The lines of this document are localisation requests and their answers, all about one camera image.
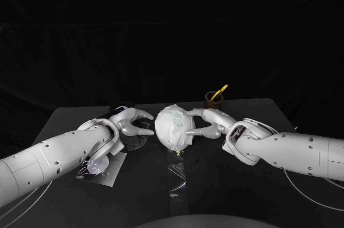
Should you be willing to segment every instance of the black table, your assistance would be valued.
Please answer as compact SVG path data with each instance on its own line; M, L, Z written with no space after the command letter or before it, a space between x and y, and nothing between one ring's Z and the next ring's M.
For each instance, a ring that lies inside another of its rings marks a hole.
M157 117L172 104L136 105ZM186 110L203 102L176 103ZM295 132L271 99L225 101L222 110L236 120L249 117L280 132ZM71 131L110 107L59 108L42 130L36 143ZM209 124L195 118L196 127ZM185 150L185 172L190 214L223 214L247 217L280 227L343 227L344 213L314 204L293 187L284 171L264 160L244 164L222 150L219 139L196 136ZM170 217L167 148L153 136L127 158L114 187L75 178L78 168L58 178L42 199L16 221L16 227L136 227ZM290 172L303 192L318 202L344 208L344 194L324 179ZM23 206L6 218L15 219L28 209L48 185L39 188Z

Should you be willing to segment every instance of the yellow pen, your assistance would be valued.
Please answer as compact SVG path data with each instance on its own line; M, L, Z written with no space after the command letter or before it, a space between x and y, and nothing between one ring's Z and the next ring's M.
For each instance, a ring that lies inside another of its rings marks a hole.
M222 92L223 92L223 90L228 88L228 85L225 85L223 87L222 87L222 89L215 93L215 95L213 95L213 97L212 97L212 99L211 99L211 102L213 102L213 99L218 97L218 96L221 96L221 94L222 94Z

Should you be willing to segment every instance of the glass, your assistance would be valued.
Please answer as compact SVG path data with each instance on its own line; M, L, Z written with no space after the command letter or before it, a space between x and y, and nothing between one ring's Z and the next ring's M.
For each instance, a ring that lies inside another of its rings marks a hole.
M221 95L218 98L213 99L213 101L211 101L215 94L216 94L216 91L209 91L206 93L205 104L203 104L205 109L215 109L215 110L221 109L221 105L223 102L223 95Z

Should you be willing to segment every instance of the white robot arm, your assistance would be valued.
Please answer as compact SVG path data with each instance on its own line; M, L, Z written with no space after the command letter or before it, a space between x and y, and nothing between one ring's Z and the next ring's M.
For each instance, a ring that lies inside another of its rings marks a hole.
M154 135L131 125L136 119L154 117L136 108L123 108L110 119L87 121L75 131L0 160L0 207L74 170L88 156L98 161L110 152L116 155L124 148L120 130L129 136Z
M202 116L212 126L193 129L186 134L209 138L226 134L222 148L248 165L254 166L262 158L277 168L344 181L344 140L278 133L261 122L249 118L236 121L213 109L196 109L188 115Z

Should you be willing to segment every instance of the black curtain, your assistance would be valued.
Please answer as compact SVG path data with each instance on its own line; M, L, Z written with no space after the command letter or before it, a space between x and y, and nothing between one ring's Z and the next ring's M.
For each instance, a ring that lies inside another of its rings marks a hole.
M5 0L0 140L58 107L272 98L300 132L343 137L344 0Z

